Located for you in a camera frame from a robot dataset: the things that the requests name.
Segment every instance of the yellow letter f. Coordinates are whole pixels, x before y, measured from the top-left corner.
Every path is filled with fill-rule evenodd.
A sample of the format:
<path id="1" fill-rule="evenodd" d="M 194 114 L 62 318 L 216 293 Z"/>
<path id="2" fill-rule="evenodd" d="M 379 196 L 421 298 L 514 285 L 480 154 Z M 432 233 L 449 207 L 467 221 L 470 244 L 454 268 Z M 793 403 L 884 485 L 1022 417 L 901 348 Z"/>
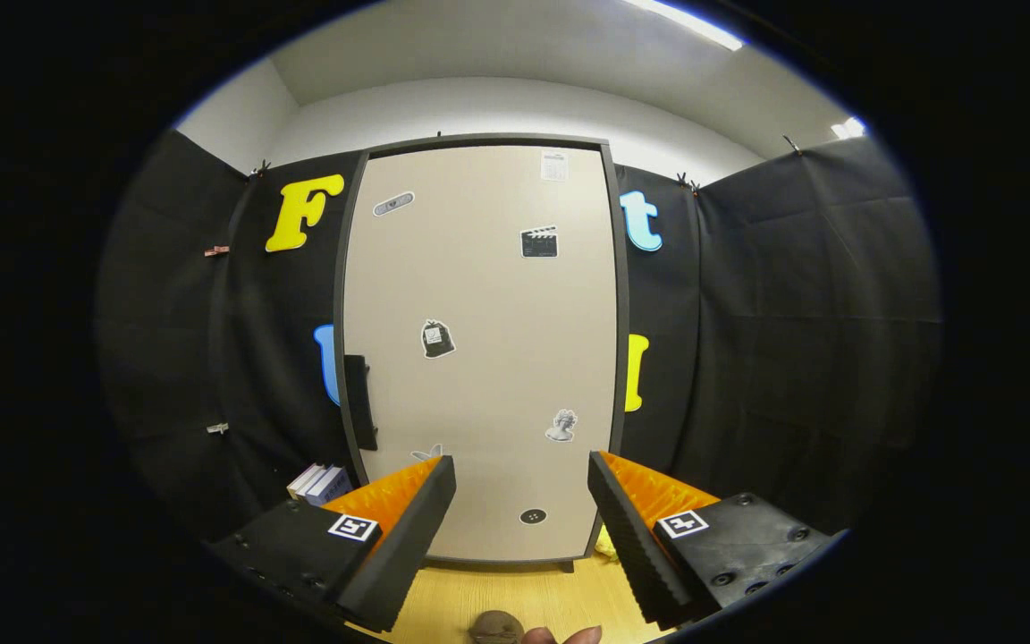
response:
<path id="1" fill-rule="evenodd" d="M 304 245 L 308 239 L 300 229 L 300 221 L 304 219 L 310 226 L 320 221 L 323 215 L 323 193 L 336 197 L 344 189 L 344 177 L 339 174 L 322 176 L 319 179 L 298 180 L 281 189 L 285 197 L 281 202 L 281 212 L 277 215 L 277 229 L 265 249 L 269 252 L 290 251 Z"/>

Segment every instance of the wooden floor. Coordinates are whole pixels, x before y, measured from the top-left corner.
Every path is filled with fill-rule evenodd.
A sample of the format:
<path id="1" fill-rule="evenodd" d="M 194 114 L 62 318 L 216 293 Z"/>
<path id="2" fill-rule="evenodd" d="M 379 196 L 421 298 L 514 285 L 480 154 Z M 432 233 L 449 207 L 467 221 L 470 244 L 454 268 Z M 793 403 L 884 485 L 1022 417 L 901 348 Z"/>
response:
<path id="1" fill-rule="evenodd" d="M 602 644 L 641 644 L 671 633 L 642 619 L 621 564 L 595 553 L 575 562 L 573 573 L 555 564 L 422 568 L 391 633 L 373 635 L 392 643 L 466 644 L 476 615 L 490 610 L 512 613 L 525 629 L 547 626 L 559 641 L 597 624 Z"/>

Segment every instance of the ceiling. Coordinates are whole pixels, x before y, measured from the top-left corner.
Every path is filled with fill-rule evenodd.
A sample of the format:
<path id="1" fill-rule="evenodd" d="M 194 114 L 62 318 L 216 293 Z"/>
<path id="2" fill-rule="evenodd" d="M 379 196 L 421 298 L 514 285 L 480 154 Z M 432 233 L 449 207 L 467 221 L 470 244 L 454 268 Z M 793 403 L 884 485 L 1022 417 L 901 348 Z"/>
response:
<path id="1" fill-rule="evenodd" d="M 575 84 L 660 107 L 764 159 L 832 141 L 840 106 L 767 55 L 621 0 L 385 0 L 271 57 L 300 105 L 420 78 Z"/>

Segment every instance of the beige door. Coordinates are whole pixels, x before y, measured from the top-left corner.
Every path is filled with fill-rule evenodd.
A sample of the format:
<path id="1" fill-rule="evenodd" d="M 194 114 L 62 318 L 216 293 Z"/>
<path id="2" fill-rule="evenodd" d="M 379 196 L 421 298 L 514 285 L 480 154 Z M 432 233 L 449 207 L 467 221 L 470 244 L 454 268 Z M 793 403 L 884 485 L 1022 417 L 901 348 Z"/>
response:
<path id="1" fill-rule="evenodd" d="M 454 457 L 430 557 L 584 555 L 587 453 L 608 449 L 616 400 L 612 212 L 596 150 L 460 146 L 365 167 L 340 331 L 370 367 L 379 449 L 359 455 L 369 480 L 437 444 Z"/>

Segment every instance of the hand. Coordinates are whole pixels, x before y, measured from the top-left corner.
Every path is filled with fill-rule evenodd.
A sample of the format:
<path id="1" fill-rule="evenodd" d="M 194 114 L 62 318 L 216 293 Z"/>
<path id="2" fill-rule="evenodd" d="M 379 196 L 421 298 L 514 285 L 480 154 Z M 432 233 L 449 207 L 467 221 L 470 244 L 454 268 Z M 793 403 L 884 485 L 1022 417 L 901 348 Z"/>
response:
<path id="1" fill-rule="evenodd" d="M 602 641 L 602 626 L 584 628 L 583 631 L 568 637 L 563 644 L 598 644 Z M 533 628 L 526 632 L 519 644 L 559 644 L 555 636 L 547 628 Z"/>

